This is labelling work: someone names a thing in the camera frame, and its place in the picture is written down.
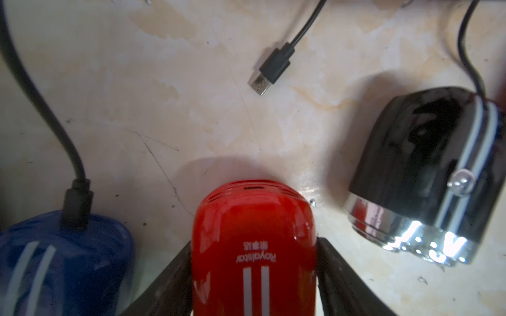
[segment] stained countertop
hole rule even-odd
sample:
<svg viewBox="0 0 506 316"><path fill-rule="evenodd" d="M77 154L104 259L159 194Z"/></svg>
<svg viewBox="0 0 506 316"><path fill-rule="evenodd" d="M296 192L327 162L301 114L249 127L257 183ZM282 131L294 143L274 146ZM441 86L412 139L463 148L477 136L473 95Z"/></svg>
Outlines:
<svg viewBox="0 0 506 316"><path fill-rule="evenodd" d="M316 0L7 0L15 45L76 144L93 213L134 236L140 295L190 240L200 201L245 178L315 199L326 237L399 315L506 314L506 194L474 262L442 269L355 233L343 211L369 132L394 96L473 90L457 61L468 1L328 0L264 96L250 86ZM482 1L470 59L506 104L506 3ZM74 177L0 62L0 227L61 208Z"/></svg>

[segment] black cable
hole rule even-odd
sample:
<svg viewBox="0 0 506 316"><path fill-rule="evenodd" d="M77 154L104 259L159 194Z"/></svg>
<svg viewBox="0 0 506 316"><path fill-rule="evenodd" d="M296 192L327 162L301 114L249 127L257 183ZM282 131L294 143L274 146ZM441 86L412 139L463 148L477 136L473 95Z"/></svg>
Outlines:
<svg viewBox="0 0 506 316"><path fill-rule="evenodd" d="M0 50L12 75L25 92L26 96L30 99L37 112L42 116L56 138L60 141L60 144L63 149L65 149L74 167L76 179L72 181L72 187L65 192L60 226L65 229L83 231L88 227L93 201L93 192L90 191L90 180L86 179L85 168L82 165L81 157L79 157L77 149L55 114L38 92L19 59L9 34L4 0L0 0Z"/></svg>
<svg viewBox="0 0 506 316"><path fill-rule="evenodd" d="M291 41L290 45L292 47L295 47L295 45L297 45L297 43L302 39L302 37L304 37L304 34L306 34L306 32L309 30L309 28L311 27L313 22L318 17L318 14L320 13L323 6L325 5L325 2L327 2L327 0L320 0L320 2L318 3L318 5L315 8L315 11L313 11L313 14L311 15L311 17L309 17L309 20L306 22L306 24L304 25L302 30L300 30L300 32L297 34L297 36Z"/></svg>
<svg viewBox="0 0 506 316"><path fill-rule="evenodd" d="M291 43L286 42L281 49L274 49L269 58L261 65L259 69L260 74L251 84L251 87L259 95L264 95L265 91L267 91L288 68L290 65L290 57L295 53L295 45L304 37L304 34L306 34L316 20L325 2L327 2L327 0L320 0L315 11L313 11L313 14L309 17L309 20Z"/></svg>
<svg viewBox="0 0 506 316"><path fill-rule="evenodd" d="M485 84L483 83L483 79L480 76L480 73L471 64L471 61L469 60L466 51L466 30L468 28L469 20L471 19L471 16L473 15L473 12L476 9L476 6L478 5L479 2L480 0L473 0L469 5L466 15L464 15L462 24L460 25L460 30L458 31L457 48L458 48L458 55L460 57L460 60L462 61L462 65L468 72L469 77L471 78L476 87L476 93L479 96L481 96L483 100L486 100Z"/></svg>
<svg viewBox="0 0 506 316"><path fill-rule="evenodd" d="M14 48L9 28L7 26L7 18L5 15L4 0L0 0L0 50L5 62L12 72L12 75L25 92L26 96L32 102L32 105L42 116L46 124L53 131L56 138L60 141L63 149L67 152L68 158L74 167L76 180L84 181L86 179L85 168L82 165L81 158L70 140L69 136L63 129L62 125L51 111L47 103L44 101L37 88L31 81L28 73L26 73L18 53Z"/></svg>

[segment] red plastic casing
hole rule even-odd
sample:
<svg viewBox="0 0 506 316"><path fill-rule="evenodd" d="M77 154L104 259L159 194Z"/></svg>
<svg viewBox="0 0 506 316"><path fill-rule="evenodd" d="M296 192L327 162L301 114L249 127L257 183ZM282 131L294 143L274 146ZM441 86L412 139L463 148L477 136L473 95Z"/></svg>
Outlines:
<svg viewBox="0 0 506 316"><path fill-rule="evenodd" d="M314 315L316 229L290 187L246 180L200 204L192 236L193 310L203 315Z"/></svg>

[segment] white stripe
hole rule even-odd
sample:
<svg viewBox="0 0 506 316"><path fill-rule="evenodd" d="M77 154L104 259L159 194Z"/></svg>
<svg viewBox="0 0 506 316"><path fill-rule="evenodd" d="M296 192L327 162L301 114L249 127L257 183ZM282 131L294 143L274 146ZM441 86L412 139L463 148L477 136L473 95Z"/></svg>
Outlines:
<svg viewBox="0 0 506 316"><path fill-rule="evenodd" d="M21 285L21 280L23 279L26 268L28 267L28 263L37 249L38 243L38 241L28 243L18 258L18 262L14 267L14 271L12 272L11 280L9 281L7 292L5 294L4 311L2 313L3 316L14 315L14 309L16 308L16 303L18 302L19 286Z"/></svg>
<svg viewBox="0 0 506 316"><path fill-rule="evenodd" d="M252 316L253 302L251 300L251 267L242 269L242 290L244 297L244 316Z"/></svg>
<svg viewBox="0 0 506 316"><path fill-rule="evenodd" d="M494 144L495 135L497 134L497 123L499 118L499 113L497 112L497 108L491 102L487 102L487 110L488 110L488 123L485 131L485 138L480 147L480 151L478 152L478 157L475 159L473 166L471 167L471 173L476 179L476 182L480 178L481 171L483 170L483 166L487 161L487 158L492 150L492 145ZM450 224L448 225L448 231L457 233L457 230L460 228L462 223L462 218L468 208L469 204L469 196L461 198L458 201L457 207L453 216L451 217Z"/></svg>
<svg viewBox="0 0 506 316"><path fill-rule="evenodd" d="M465 168L465 166L467 165L467 163L469 161L469 158L471 157L472 150L473 150L474 146L476 145L476 140L478 139L478 134L480 132L480 128L483 125L483 108L484 107L485 107L485 105L483 104L483 100L481 99L481 97L476 96L475 97L475 117L473 120L473 125L471 126L471 131L469 133L469 137L466 141L466 144L464 145L464 150L462 151L462 153L458 159L457 166L455 166L455 169L453 171ZM449 187L446 187L446 193L444 195L443 201L442 201L441 206L439 208L438 214L436 215L436 221L434 224L435 227L441 228L444 218L446 217L446 214L448 213L448 208L450 206L452 198L453 198L453 191Z"/></svg>
<svg viewBox="0 0 506 316"><path fill-rule="evenodd" d="M269 316L271 313L269 293L269 266L262 266L262 316Z"/></svg>
<svg viewBox="0 0 506 316"><path fill-rule="evenodd" d="M28 305L26 307L26 316L34 316L35 310L37 309L38 297L40 295L40 289L42 287L42 283L46 278L46 274L48 273L49 265L53 260L53 256L55 255L56 248L53 245L49 245L42 256L42 260L38 265L37 272L35 273L35 277L33 278L32 287L30 289L30 295L28 296Z"/></svg>

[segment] usb connector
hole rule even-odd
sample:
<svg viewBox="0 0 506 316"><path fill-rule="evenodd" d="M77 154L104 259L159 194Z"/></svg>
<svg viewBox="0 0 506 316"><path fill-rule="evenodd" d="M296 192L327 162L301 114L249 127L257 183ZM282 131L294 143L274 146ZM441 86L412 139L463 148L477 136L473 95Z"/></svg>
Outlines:
<svg viewBox="0 0 506 316"><path fill-rule="evenodd" d="M262 73L258 75L258 77L253 81L251 87L261 96L264 95L265 91L272 85Z"/></svg>
<svg viewBox="0 0 506 316"><path fill-rule="evenodd" d="M286 43L281 49L275 49L260 67L260 75L253 81L251 87L262 96L288 68L290 65L288 59L294 52L290 43Z"/></svg>

